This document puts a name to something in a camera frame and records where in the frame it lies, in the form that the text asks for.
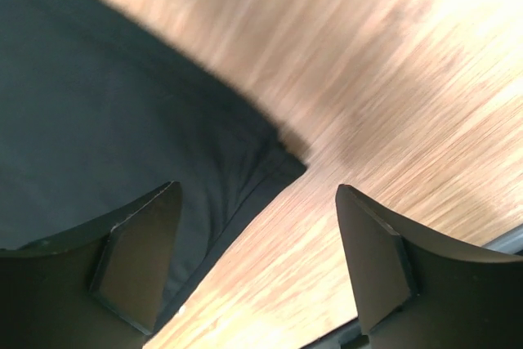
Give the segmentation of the black t shirt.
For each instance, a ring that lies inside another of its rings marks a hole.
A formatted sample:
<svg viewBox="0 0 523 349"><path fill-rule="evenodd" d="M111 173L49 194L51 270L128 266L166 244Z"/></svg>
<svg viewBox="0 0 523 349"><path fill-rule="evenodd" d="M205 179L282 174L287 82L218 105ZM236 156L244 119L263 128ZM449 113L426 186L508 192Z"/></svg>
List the black t shirt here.
<svg viewBox="0 0 523 349"><path fill-rule="evenodd" d="M162 327L305 171L243 97L101 1L1 0L3 248L177 181Z"/></svg>

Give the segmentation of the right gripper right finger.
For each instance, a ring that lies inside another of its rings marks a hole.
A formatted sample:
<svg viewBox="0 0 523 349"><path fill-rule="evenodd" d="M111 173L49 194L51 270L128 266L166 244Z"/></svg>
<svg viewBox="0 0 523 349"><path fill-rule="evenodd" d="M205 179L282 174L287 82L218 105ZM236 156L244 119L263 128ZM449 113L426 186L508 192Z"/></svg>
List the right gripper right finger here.
<svg viewBox="0 0 523 349"><path fill-rule="evenodd" d="M337 188L336 208L371 347L521 347L521 256L451 238L352 186Z"/></svg>

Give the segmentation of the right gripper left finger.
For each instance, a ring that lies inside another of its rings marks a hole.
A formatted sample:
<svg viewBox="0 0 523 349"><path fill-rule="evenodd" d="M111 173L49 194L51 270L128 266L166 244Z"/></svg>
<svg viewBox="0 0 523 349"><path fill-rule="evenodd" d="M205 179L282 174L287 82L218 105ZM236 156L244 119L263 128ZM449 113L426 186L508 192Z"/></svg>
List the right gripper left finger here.
<svg viewBox="0 0 523 349"><path fill-rule="evenodd" d="M2 250L2 347L143 347L162 302L181 201L171 181L82 225Z"/></svg>

